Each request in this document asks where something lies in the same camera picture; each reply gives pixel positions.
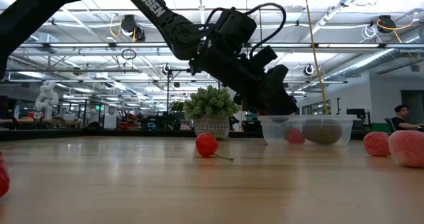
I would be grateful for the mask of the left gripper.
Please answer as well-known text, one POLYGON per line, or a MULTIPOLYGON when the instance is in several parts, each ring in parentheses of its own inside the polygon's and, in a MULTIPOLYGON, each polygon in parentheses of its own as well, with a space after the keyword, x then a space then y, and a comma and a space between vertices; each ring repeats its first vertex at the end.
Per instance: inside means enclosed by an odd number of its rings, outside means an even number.
POLYGON ((295 113, 297 105, 284 87, 288 68, 281 64, 264 74, 264 68, 255 69, 251 64, 253 55, 241 52, 256 30, 255 21, 234 7, 221 11, 199 46, 199 54, 189 61, 192 74, 207 72, 235 91, 244 106, 267 115, 295 113))

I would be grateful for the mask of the red strawberry with large leaf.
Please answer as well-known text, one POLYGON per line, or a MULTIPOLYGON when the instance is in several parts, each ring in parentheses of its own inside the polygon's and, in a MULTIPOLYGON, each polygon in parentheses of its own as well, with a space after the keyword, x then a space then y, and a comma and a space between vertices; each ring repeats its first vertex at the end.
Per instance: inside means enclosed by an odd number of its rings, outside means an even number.
POLYGON ((305 138, 303 137, 301 130, 296 127, 289 128, 286 140, 290 144, 303 144, 305 142, 305 138))

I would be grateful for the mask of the brown toy kiwi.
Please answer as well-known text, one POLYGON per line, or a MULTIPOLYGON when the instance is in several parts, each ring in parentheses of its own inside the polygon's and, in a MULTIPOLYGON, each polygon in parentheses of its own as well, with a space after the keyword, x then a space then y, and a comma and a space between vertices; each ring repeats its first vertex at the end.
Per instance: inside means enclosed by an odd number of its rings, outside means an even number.
POLYGON ((310 119, 301 126, 306 140, 317 144, 334 144, 343 134, 341 124, 332 119, 310 119))

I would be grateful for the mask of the pink toy peach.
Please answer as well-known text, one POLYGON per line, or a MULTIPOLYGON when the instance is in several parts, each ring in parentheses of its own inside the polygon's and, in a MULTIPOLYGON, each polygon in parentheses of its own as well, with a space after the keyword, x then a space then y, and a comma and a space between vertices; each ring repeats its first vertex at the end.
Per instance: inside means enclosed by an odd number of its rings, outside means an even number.
POLYGON ((424 133, 402 130, 392 133, 388 139, 389 150, 401 166, 424 168, 424 133))
POLYGON ((363 145, 366 153, 370 156, 390 156, 389 137, 385 132, 371 132, 365 135, 363 145))

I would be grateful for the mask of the red strawberry with small leaves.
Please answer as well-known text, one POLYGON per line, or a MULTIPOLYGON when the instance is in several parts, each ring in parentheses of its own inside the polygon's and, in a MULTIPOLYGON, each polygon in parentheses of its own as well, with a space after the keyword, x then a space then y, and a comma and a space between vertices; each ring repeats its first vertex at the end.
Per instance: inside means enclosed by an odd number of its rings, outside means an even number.
POLYGON ((0 152, 0 197, 3 197, 10 187, 10 177, 7 171, 3 154, 0 152))

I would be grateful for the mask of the clear plastic tupperware container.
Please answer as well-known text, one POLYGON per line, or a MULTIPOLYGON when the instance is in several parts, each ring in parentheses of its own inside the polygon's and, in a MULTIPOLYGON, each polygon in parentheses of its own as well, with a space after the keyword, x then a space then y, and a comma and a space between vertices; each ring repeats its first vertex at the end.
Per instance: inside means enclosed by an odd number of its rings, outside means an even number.
MULTIPOLYGON (((267 144, 290 144, 286 140, 286 135, 290 127, 296 127, 301 130, 302 124, 310 119, 332 119, 341 124, 343 134, 334 144, 318 145, 346 145, 350 140, 353 123, 357 120, 354 115, 267 115, 259 116, 262 127, 262 135, 267 144)), ((303 144, 293 145, 311 145, 317 144, 305 139, 303 144)))

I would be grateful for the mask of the green plant in white pot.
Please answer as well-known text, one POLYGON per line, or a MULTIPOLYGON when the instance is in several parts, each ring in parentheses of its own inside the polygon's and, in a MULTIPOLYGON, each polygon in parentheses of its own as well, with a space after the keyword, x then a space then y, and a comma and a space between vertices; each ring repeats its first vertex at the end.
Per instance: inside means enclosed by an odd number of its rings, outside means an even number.
POLYGON ((209 133, 229 137, 231 129, 230 118, 239 111, 226 89, 208 86, 199 88, 190 95, 190 100, 184 102, 184 115, 188 121, 193 121, 197 136, 209 133))

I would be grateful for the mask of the small black background monitor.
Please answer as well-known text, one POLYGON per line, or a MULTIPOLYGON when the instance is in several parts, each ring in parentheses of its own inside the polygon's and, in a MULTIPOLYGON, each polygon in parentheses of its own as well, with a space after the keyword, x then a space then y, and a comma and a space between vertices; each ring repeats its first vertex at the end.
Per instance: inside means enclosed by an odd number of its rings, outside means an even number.
POLYGON ((347 115, 356 115, 356 117, 358 119, 365 119, 366 118, 365 109, 347 109, 346 114, 347 115))

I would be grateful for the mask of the person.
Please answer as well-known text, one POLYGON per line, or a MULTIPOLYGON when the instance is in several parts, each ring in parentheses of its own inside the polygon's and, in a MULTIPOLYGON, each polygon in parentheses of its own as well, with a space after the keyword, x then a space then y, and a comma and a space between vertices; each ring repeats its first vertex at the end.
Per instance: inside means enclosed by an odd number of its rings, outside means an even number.
POLYGON ((394 108, 394 111, 396 113, 396 116, 391 118, 394 131, 412 130, 412 131, 424 132, 424 123, 411 124, 406 122, 406 119, 409 115, 408 106, 398 105, 394 108))

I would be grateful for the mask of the long linear ceiling light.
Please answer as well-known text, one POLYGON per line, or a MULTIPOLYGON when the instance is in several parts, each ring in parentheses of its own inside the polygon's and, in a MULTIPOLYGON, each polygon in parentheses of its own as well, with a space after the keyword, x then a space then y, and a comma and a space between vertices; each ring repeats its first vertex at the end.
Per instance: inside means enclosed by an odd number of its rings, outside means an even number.
MULTIPOLYGON (((274 48, 312 48, 310 43, 266 43, 263 46, 274 48)), ((167 48, 164 42, 142 43, 23 43, 19 48, 167 48)), ((357 48, 357 49, 413 49, 424 48, 423 43, 399 43, 399 44, 353 44, 353 43, 315 43, 316 48, 357 48)))

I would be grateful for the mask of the black aluminium table frame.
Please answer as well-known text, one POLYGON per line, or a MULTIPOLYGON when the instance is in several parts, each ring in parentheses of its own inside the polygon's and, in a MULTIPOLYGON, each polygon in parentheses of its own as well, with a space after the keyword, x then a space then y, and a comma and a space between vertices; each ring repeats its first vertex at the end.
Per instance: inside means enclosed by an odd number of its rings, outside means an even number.
POLYGON ((120 130, 85 130, 85 129, 48 129, 0 131, 0 149, 17 145, 50 144, 141 144, 144 141, 193 142, 193 131, 120 131, 120 130))

